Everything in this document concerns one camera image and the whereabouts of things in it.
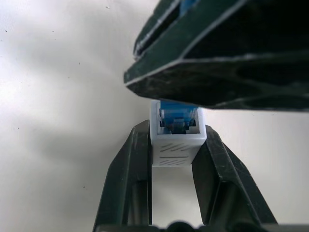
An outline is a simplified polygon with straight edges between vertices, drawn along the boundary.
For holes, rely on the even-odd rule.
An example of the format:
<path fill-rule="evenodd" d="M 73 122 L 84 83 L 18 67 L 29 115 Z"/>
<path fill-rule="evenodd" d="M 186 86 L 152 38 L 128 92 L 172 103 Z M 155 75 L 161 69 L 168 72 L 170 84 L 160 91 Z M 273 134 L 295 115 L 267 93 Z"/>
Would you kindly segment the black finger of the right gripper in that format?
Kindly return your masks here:
<path fill-rule="evenodd" d="M 180 0 L 159 0 L 152 15 L 139 33 L 134 48 L 147 49 L 179 16 Z"/>
<path fill-rule="evenodd" d="M 124 73 L 135 94 L 226 110 L 309 110 L 309 0 L 196 0 Z"/>

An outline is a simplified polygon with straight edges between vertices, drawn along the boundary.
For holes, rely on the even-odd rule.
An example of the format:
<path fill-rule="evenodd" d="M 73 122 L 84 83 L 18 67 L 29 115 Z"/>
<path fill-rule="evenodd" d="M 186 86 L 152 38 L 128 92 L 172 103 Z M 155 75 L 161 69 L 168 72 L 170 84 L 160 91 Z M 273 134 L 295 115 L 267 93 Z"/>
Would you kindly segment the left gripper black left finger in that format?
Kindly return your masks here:
<path fill-rule="evenodd" d="M 134 126 L 108 167 L 95 226 L 152 224 L 150 122 Z"/>

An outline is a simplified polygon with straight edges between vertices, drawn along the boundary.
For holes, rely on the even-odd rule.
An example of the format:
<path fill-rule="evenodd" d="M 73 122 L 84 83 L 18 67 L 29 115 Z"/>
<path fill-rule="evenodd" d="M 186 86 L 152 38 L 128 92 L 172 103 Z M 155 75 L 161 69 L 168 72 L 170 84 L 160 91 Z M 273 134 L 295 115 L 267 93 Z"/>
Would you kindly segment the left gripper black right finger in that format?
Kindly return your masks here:
<path fill-rule="evenodd" d="M 202 223 L 205 226 L 277 224 L 246 165 L 206 125 L 207 139 L 192 162 Z"/>

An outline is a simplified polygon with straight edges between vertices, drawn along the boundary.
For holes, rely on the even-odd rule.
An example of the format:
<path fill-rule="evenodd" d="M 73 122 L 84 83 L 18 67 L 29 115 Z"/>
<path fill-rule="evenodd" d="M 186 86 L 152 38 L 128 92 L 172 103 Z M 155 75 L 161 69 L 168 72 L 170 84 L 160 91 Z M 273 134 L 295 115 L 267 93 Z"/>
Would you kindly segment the small white cube adapter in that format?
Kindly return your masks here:
<path fill-rule="evenodd" d="M 151 101 L 150 139 L 153 167 L 191 165 L 207 139 L 202 109 Z"/>

